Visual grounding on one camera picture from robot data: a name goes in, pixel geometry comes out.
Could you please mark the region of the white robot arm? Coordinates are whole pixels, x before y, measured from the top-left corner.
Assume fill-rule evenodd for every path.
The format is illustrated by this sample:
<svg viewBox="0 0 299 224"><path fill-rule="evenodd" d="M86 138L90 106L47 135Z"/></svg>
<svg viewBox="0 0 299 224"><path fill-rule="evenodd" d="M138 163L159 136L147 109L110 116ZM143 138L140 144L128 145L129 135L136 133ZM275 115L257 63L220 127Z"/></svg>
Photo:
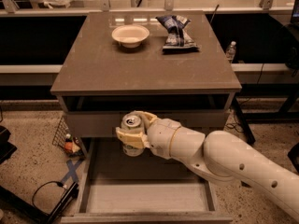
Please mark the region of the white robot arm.
<svg viewBox="0 0 299 224"><path fill-rule="evenodd" d="M148 148L158 157L179 161L214 184L227 185L238 179L299 220L299 176L231 133L214 131L205 135L175 120L133 111L122 118L116 135L124 145Z"/></svg>

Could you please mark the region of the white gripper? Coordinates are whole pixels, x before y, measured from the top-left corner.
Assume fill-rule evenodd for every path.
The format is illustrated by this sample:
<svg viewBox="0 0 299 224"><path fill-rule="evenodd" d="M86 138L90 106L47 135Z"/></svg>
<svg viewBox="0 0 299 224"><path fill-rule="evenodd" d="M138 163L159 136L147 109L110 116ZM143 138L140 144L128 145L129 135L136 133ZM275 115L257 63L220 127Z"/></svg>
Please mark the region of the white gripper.
<svg viewBox="0 0 299 224"><path fill-rule="evenodd" d="M161 158L170 159L170 146L177 129L181 124L171 119L157 119L158 117L146 111L133 111L133 115L138 115L145 125L150 125L147 135L143 131L125 130L116 128L116 135L125 145L135 148L149 147L151 152Z"/></svg>

